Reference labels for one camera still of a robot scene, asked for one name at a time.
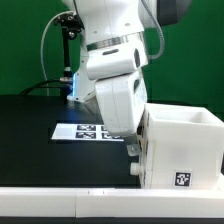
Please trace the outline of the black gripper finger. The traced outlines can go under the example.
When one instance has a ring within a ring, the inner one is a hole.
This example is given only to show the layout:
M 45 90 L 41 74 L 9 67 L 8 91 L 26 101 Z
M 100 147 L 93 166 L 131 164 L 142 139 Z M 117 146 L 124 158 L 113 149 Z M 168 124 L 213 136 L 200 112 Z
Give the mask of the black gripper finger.
M 130 135 L 124 138 L 128 154 L 130 156 L 137 156 L 139 154 L 139 145 L 136 135 Z

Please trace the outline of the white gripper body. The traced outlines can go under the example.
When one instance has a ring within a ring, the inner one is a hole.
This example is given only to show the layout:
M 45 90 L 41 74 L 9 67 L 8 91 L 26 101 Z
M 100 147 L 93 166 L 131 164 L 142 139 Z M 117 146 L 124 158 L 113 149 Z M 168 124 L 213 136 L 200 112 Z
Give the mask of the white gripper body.
M 141 69 L 95 83 L 96 98 L 106 129 L 112 136 L 137 132 L 147 92 Z

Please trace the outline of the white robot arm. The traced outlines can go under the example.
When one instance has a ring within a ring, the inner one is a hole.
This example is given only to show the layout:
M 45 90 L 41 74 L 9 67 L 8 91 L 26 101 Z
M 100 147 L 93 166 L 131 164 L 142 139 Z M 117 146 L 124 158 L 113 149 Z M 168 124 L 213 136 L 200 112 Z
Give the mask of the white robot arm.
M 165 48 L 162 28 L 179 22 L 192 0 L 61 0 L 77 17 L 80 66 L 70 100 L 101 115 L 107 131 L 141 152 L 137 128 L 147 102 L 142 68 Z

